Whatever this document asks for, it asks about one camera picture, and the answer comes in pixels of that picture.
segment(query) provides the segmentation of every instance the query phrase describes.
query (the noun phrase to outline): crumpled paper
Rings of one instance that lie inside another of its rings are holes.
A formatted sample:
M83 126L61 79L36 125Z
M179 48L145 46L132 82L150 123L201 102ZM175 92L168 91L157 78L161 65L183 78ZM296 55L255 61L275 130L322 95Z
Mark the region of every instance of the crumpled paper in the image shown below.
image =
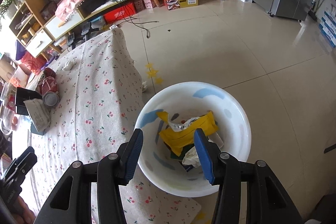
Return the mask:
M24 101L29 117L38 132L45 130L50 124L50 111L43 104L41 99Z

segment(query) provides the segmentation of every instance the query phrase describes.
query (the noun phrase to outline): red bag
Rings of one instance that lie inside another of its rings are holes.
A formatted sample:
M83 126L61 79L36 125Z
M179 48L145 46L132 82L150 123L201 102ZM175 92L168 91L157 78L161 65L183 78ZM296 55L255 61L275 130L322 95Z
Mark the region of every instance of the red bag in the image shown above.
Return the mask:
M25 53L23 58L21 58L21 62L35 75L39 75L41 72L41 68L47 63L42 56L38 56L35 58L28 51Z

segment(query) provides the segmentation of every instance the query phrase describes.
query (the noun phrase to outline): red box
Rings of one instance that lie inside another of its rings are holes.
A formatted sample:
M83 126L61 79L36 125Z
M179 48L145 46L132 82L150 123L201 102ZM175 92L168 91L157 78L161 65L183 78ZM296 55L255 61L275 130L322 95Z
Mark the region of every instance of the red box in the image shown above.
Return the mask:
M116 20L121 20L130 17L135 14L135 8L133 3L129 3L104 15L107 23L112 23Z

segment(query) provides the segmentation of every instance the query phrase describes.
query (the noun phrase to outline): gift box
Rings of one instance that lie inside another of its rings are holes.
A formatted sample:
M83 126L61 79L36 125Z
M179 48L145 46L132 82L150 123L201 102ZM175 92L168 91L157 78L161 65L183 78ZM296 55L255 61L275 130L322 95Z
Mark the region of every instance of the gift box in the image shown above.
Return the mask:
M134 6L135 6L137 12L140 12L140 11L145 9L145 7L143 6L142 0L135 1Z
M145 3L146 9L153 9L156 7L154 0L143 0L143 3Z

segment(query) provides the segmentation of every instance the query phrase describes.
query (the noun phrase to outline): white wall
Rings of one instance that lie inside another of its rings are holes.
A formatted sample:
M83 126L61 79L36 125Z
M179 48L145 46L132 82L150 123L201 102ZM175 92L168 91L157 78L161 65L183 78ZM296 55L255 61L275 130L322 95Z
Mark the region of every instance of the white wall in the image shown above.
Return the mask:
M9 53L9 56L15 58L15 41L16 37L9 28L11 21L7 18L1 18L2 29L0 31L0 52Z
M316 16L318 18L319 21L321 21L322 15L324 13L325 8L329 8L331 10L331 5L336 6L336 1L335 0L325 0L321 7L319 8L319 10L316 12Z

